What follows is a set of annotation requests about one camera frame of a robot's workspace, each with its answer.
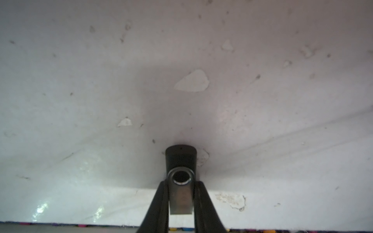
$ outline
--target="peeling paint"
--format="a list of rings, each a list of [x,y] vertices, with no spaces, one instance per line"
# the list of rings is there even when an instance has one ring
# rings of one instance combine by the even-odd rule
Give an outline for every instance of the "peeling paint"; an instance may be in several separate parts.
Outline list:
[[[229,204],[232,209],[237,209],[240,212],[245,210],[246,198],[244,195],[237,193],[219,193],[215,196],[220,202]]]

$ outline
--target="black clip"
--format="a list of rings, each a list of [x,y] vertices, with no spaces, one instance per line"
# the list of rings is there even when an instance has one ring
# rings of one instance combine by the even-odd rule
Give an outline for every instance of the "black clip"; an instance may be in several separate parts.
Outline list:
[[[195,180],[197,151],[188,145],[166,150],[167,179],[162,181],[137,233],[168,233],[171,214],[191,214],[195,233],[226,233],[202,181]]]

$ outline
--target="dirt spot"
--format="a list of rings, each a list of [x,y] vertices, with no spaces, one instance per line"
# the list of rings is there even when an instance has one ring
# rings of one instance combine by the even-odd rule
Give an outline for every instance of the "dirt spot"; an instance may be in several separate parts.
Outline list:
[[[96,29],[94,29],[94,27],[91,25],[90,26],[90,33],[95,33],[96,32]]]
[[[132,22],[130,20],[128,20],[126,22],[126,26],[124,27],[124,29],[126,29],[126,31],[129,31],[132,27]]]
[[[31,178],[30,178],[30,177],[27,177],[27,176],[17,176],[17,177],[19,177],[19,178],[21,178],[21,179],[25,179],[25,180],[31,180]]]

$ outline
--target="white wall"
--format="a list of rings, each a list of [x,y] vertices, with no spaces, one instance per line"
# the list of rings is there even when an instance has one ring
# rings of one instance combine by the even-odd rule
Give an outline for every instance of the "white wall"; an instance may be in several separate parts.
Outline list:
[[[227,228],[373,230],[372,25],[368,0],[1,1],[0,221],[138,226],[187,143]]]

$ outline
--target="stain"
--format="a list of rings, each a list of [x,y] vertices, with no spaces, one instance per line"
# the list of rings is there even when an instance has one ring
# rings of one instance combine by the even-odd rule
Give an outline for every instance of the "stain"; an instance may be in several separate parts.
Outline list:
[[[240,212],[245,210],[246,198],[244,195],[236,193],[219,193],[215,195],[216,199],[222,203],[227,203],[232,209],[237,209]]]
[[[17,136],[15,133],[11,133],[11,134],[9,134],[9,133],[7,133],[7,132],[3,132],[3,134],[4,134],[4,136],[5,137],[7,137],[7,138],[11,138],[11,137],[14,137],[14,136]]]
[[[233,46],[231,44],[231,40],[230,39],[227,39],[226,41],[224,41],[224,43],[222,44],[222,50],[231,51],[231,52],[234,51],[234,48],[233,48]]]
[[[283,67],[283,68],[286,68],[286,67],[288,67],[288,66],[291,66],[292,64],[293,64],[292,61],[286,60],[286,61],[284,61],[282,67]]]
[[[126,22],[126,26],[124,27],[124,29],[126,29],[126,31],[129,31],[132,27],[132,22],[130,20],[128,20]]]
[[[94,27],[91,25],[90,26],[90,33],[95,33],[96,32],[96,29],[94,29]]]
[[[315,55],[316,49],[311,49],[310,46],[304,45],[299,49],[299,52],[307,59]]]
[[[31,178],[27,176],[17,176],[17,177],[20,179],[31,180]]]

